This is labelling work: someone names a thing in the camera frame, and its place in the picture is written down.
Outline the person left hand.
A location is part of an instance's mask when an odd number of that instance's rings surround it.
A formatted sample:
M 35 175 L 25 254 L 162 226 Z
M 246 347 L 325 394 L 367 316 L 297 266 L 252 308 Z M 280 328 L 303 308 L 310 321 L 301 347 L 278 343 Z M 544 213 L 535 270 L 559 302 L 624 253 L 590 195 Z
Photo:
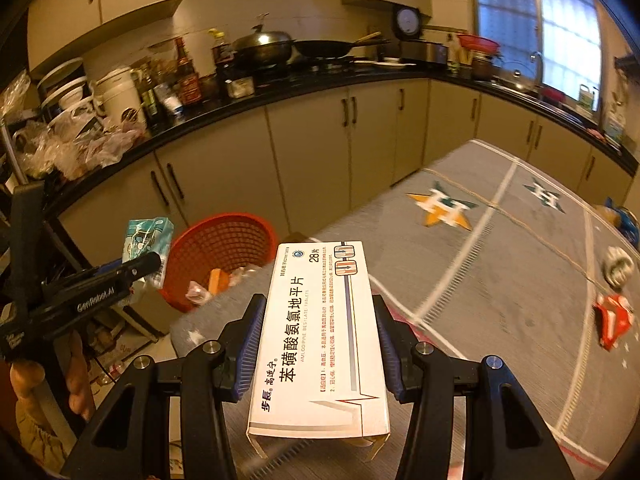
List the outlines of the person left hand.
M 68 355 L 63 399 L 72 413 L 88 422 L 96 411 L 96 404 L 91 393 L 82 341 L 77 332 L 65 335 L 61 341 Z M 58 417 L 60 406 L 43 366 L 34 361 L 16 360 L 10 366 L 10 382 L 25 413 L 40 428 L 53 432 L 51 422 Z

